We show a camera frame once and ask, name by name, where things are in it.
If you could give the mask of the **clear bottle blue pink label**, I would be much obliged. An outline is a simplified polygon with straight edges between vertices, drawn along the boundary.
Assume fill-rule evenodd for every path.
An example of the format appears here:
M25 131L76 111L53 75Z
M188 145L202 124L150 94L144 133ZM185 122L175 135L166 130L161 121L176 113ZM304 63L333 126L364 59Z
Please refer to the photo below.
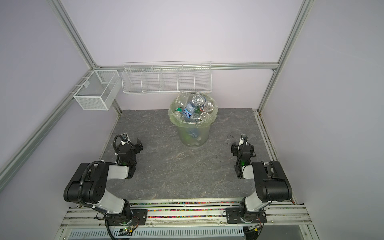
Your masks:
M188 102L186 107L182 110L182 114L187 120L190 120L195 110L196 110L196 106L194 106L192 102Z

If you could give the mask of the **clear square bottle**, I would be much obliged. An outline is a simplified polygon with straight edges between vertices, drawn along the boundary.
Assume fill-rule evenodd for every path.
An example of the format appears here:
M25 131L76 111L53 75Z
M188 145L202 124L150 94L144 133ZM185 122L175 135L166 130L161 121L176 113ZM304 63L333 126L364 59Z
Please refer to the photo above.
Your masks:
M177 117L179 120L187 122L188 121L188 115L186 112L186 106L188 103L189 94L186 92L179 93L178 97L176 98L174 107L173 107L173 113L174 116Z

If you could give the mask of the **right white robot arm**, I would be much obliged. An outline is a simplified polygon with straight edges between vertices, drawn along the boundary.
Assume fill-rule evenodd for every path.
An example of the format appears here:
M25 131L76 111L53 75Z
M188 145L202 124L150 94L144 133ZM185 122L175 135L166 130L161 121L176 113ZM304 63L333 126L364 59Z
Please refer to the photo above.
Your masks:
M256 157L255 147L241 135L239 143L232 143L231 153L237 158L235 171L238 179L254 180L255 191L240 201L236 208L226 209L229 224L264 224L265 208L273 201L291 200L293 190L280 162L252 162Z

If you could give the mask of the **blue label bottle back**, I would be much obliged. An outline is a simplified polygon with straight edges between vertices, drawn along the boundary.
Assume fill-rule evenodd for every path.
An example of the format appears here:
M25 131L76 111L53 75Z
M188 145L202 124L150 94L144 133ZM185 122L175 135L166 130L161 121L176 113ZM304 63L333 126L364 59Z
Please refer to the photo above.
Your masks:
M201 94L195 94L193 95L191 102L195 107L202 107L206 102L206 98Z

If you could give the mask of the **red label clear bottle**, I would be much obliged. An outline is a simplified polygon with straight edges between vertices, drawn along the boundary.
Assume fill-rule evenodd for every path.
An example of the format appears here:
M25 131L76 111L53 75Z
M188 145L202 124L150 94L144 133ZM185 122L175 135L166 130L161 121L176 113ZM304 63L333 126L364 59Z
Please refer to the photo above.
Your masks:
M203 109L203 112L211 113L215 109L215 106L211 101L206 101L202 109Z

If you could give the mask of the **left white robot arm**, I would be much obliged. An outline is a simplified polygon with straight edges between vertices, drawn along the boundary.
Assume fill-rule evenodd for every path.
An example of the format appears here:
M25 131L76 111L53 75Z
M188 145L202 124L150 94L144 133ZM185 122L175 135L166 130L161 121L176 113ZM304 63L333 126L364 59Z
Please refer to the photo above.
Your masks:
M113 148L117 159L81 163L64 190L64 200L103 215L107 226L131 226L143 223L146 214L131 209L129 201L107 190L109 180L126 180L134 176L137 154L144 150L142 141L134 144L127 134L116 135Z

